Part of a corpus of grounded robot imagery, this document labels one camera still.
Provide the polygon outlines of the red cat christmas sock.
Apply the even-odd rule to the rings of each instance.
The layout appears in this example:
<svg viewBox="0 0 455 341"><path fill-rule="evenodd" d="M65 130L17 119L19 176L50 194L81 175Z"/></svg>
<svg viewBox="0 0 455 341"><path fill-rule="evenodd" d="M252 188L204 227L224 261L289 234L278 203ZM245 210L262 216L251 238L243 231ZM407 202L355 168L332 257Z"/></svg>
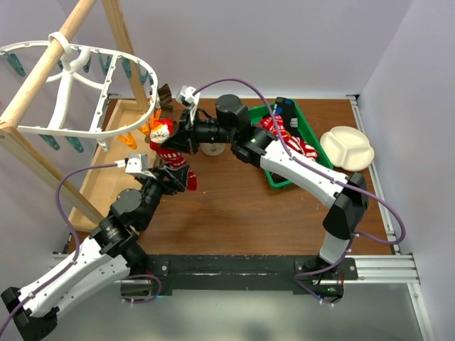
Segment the red cat christmas sock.
<svg viewBox="0 0 455 341"><path fill-rule="evenodd" d="M269 132L273 133L275 136L278 136L279 133L282 136L282 139L287 142L289 140L289 133L284 126L284 122L281 116L274 115L274 118L271 116L267 116L262 118L259 121L262 128L268 130Z"/></svg>
<svg viewBox="0 0 455 341"><path fill-rule="evenodd" d="M149 146L172 169L188 166L185 187L189 191L195 191L198 187L197 177L183 154L173 149L165 148L164 143L173 133L173 119L150 120Z"/></svg>

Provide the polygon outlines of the black blue logo sock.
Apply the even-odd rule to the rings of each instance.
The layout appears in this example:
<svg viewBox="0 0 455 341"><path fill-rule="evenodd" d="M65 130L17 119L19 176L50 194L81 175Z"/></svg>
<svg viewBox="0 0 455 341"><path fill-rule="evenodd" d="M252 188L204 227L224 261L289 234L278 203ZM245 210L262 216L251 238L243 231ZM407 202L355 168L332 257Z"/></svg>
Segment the black blue logo sock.
<svg viewBox="0 0 455 341"><path fill-rule="evenodd" d="M274 103L275 114L282 117L286 130L292 136L299 135L299 120L296 114L295 103L285 97L277 97Z"/></svg>

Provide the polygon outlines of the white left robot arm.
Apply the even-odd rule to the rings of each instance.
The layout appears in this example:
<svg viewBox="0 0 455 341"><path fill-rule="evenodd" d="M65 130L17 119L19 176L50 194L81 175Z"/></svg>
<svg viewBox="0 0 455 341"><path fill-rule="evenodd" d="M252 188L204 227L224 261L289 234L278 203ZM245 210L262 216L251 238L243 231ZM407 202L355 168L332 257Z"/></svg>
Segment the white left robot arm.
<svg viewBox="0 0 455 341"><path fill-rule="evenodd" d="M22 288L2 294L9 316L23 340L42 340L65 312L108 284L141 278L147 270L138 232L145 230L165 195L187 188L188 166L164 165L125 172L140 183L117 195L103 218L84 240L74 238L75 250L46 274Z"/></svg>

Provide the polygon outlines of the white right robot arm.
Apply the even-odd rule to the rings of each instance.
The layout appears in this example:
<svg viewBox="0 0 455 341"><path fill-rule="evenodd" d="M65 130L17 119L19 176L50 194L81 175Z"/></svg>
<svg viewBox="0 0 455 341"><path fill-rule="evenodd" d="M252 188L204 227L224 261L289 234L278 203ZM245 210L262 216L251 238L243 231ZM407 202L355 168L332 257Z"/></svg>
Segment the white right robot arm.
<svg viewBox="0 0 455 341"><path fill-rule="evenodd" d="M339 274L340 259L368 208L364 177L359 173L346 176L289 149L276 135L252 124L247 106L233 94L217 98L216 116L206 120L198 117L197 97L180 94L177 101L185 110L164 147L196 153L200 144L229 144L240 161L276 173L311 193L329 208L316 269L326 279Z"/></svg>

